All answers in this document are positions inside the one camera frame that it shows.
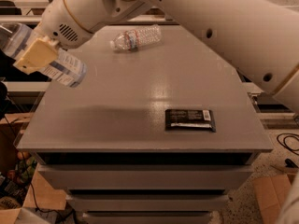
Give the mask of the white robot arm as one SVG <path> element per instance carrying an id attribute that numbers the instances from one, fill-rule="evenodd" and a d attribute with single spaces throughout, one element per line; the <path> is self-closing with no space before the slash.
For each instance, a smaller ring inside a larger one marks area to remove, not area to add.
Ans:
<path id="1" fill-rule="evenodd" d="M 88 66 L 19 147 L 87 224 L 205 224 L 271 143 L 240 84 L 298 107 L 299 16 L 264 0 L 54 0 L 41 30 Z"/>

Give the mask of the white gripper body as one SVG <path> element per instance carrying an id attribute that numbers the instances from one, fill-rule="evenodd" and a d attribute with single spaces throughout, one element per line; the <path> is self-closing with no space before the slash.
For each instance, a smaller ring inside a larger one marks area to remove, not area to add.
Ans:
<path id="1" fill-rule="evenodd" d="M 57 40 L 64 49 L 76 49 L 93 37 L 78 23 L 65 0 L 53 0 L 46 7 L 36 31 Z"/>

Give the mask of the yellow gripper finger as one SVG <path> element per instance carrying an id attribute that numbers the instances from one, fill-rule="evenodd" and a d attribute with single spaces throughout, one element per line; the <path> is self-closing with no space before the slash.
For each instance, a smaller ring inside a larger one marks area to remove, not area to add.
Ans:
<path id="1" fill-rule="evenodd" d="M 29 75 L 58 58 L 58 40 L 50 39 L 48 36 L 36 39 L 16 59 L 14 66 Z"/>

